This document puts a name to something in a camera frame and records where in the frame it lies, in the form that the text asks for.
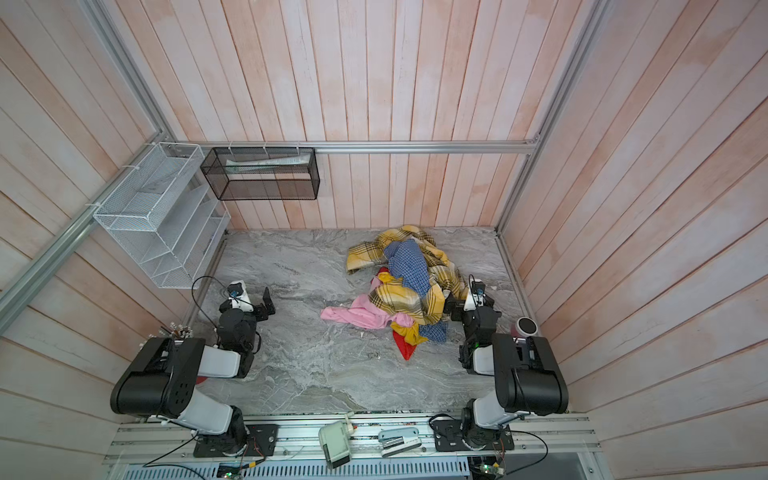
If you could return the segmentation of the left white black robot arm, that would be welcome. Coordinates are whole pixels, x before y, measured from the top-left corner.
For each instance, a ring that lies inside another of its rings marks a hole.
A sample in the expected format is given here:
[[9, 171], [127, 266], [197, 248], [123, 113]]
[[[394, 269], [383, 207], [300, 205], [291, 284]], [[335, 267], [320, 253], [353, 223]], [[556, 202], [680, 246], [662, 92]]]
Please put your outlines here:
[[248, 424], [242, 410], [201, 392], [201, 378], [243, 379], [262, 346], [257, 325], [276, 313], [270, 290], [252, 303], [242, 281], [227, 286], [220, 307], [218, 342], [203, 338], [151, 338], [115, 384], [113, 412], [157, 418], [193, 432], [196, 458], [262, 458], [274, 454], [278, 426]]

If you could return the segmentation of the yellow plaid cloth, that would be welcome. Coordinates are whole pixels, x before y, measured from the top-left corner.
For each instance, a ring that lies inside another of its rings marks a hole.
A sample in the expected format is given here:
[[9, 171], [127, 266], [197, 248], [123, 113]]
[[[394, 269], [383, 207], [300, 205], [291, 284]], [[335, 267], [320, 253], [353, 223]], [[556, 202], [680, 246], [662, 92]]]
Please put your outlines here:
[[439, 322], [448, 297], [464, 301], [468, 295], [459, 268], [417, 226], [389, 229], [350, 247], [347, 272], [368, 267], [385, 267], [391, 276], [368, 294], [369, 300], [387, 313], [407, 314], [419, 325]]

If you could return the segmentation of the blue checkered shirt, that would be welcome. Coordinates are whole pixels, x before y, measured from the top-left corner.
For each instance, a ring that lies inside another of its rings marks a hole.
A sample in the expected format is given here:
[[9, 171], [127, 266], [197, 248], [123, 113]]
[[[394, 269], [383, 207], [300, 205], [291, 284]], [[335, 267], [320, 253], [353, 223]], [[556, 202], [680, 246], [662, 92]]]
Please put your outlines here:
[[442, 320], [446, 296], [439, 282], [429, 272], [419, 244], [414, 239], [392, 242], [385, 248], [388, 273], [415, 293], [407, 294], [395, 287], [380, 286], [376, 290], [379, 307], [390, 313], [407, 313], [419, 333], [428, 342], [445, 343], [447, 324]]

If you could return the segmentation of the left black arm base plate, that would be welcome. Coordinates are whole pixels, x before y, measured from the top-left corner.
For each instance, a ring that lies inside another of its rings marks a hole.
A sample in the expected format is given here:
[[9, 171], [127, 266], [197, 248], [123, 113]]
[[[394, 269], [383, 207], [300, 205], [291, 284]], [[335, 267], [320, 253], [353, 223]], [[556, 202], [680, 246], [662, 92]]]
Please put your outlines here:
[[194, 447], [194, 458], [272, 456], [278, 438], [277, 424], [244, 424], [220, 435], [201, 435]]

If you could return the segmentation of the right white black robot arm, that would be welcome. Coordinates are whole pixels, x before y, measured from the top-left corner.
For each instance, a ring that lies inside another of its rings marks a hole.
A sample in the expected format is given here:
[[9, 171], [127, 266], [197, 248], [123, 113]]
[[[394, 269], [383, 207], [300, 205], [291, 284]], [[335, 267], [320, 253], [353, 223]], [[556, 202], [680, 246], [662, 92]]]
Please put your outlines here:
[[569, 404], [564, 377], [548, 340], [538, 324], [520, 317], [509, 333], [497, 331], [501, 313], [488, 296], [469, 297], [466, 306], [449, 298], [444, 312], [462, 324], [465, 342], [459, 361], [470, 374], [491, 377], [494, 390], [470, 400], [461, 417], [431, 420], [440, 451], [480, 450], [510, 446], [503, 431], [510, 422], [527, 416], [563, 414]]

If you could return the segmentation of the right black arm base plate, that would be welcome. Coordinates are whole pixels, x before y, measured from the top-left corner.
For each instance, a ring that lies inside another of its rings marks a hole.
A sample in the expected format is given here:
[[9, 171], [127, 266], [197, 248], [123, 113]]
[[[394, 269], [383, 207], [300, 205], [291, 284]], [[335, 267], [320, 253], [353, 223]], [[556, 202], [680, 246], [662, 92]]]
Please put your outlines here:
[[474, 424], [464, 426], [461, 420], [448, 416], [432, 419], [429, 426], [439, 452], [511, 451], [515, 448], [514, 439], [507, 430], [483, 429]]

